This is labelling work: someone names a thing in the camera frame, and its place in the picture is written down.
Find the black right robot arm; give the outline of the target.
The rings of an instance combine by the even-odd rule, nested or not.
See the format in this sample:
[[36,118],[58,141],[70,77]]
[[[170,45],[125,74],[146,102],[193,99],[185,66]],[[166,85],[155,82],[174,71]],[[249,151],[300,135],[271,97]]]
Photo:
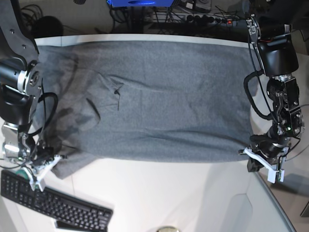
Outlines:
[[[4,124],[4,157],[18,166],[43,168],[55,160],[54,150],[42,139],[58,105],[55,93],[44,92],[39,50],[23,23],[19,2],[0,2],[0,117]],[[35,132],[30,132],[39,103],[54,101],[49,116]]]

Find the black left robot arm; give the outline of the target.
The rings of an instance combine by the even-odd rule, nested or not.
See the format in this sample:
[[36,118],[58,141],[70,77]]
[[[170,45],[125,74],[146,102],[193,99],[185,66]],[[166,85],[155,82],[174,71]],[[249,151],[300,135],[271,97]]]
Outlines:
[[[269,130],[262,135],[252,135],[245,149],[249,172],[265,167],[275,174],[283,172],[282,165],[293,150],[290,141],[301,140],[305,128],[299,105],[299,87],[293,73],[299,63],[292,43],[293,23],[309,10],[306,0],[254,0],[246,13],[249,53],[254,71],[245,77],[243,85],[248,100],[256,114],[271,121]],[[249,91],[249,81],[260,76],[268,78],[263,91],[269,113],[261,113]]]

